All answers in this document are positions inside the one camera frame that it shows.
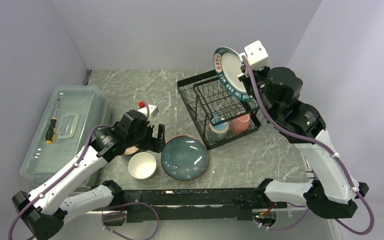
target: white wall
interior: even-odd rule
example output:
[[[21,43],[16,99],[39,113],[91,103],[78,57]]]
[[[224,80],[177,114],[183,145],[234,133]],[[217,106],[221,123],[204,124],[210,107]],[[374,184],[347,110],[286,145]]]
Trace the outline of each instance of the white wall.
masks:
[[[11,198],[32,189],[19,171],[54,87],[86,77],[49,0],[0,0],[0,240],[17,215]],[[31,235],[19,221],[14,239]]]
[[[261,40],[285,66],[321,0],[51,0],[88,69],[213,67]]]
[[[358,237],[344,229],[345,239],[384,239],[384,1],[322,1],[288,66],[350,172],[370,187],[374,230]],[[346,222],[364,230],[367,211],[360,205]]]

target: dish rack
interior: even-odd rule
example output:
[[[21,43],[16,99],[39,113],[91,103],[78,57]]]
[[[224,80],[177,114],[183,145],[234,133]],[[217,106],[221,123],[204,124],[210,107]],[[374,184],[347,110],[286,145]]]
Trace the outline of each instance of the dish rack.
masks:
[[[208,150],[256,132],[261,126],[257,119],[259,107],[255,100],[239,101],[225,89],[215,70],[178,81],[177,90]],[[251,118],[247,131],[235,134],[229,129],[223,140],[209,140],[210,124],[217,126],[246,114],[250,114]],[[224,120],[213,123],[214,116]]]

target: blue ceramic plate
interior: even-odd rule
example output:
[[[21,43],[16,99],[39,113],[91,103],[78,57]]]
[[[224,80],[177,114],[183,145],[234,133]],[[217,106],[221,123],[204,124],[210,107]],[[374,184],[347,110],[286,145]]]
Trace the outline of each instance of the blue ceramic plate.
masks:
[[[227,91],[240,101],[251,101],[252,98],[238,78],[238,75],[242,73],[238,53],[231,48],[221,46],[215,50],[213,62],[218,78]]]
[[[161,166],[170,177],[190,181],[199,177],[208,166],[208,152],[198,138],[175,136],[161,152]]]

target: gray marble surface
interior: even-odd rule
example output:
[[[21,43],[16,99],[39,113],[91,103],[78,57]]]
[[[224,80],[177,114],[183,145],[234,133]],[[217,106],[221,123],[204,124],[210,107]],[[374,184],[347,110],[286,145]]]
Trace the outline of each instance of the gray marble surface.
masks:
[[[97,86],[109,99],[112,111],[110,123],[119,121],[123,114],[138,109],[145,100],[157,105],[156,124],[165,124],[165,140],[187,134],[201,138],[177,92],[176,82],[209,71],[183,70],[93,70],[89,85]],[[149,179],[137,180],[128,171],[131,156],[118,156],[98,174],[98,184],[116,181],[123,189],[204,189],[256,187],[265,178],[282,182],[306,182],[306,170],[300,152],[288,143],[271,125],[262,123],[257,132],[208,151],[207,170],[191,181],[169,177],[162,169],[160,155],[156,173]]]

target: white bowl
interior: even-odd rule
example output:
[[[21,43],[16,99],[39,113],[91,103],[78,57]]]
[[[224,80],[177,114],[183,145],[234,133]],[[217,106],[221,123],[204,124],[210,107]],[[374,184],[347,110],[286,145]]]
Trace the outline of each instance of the white bowl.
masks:
[[[152,154],[140,152],[131,157],[128,162],[128,172],[135,179],[148,179],[157,169],[157,161]]]

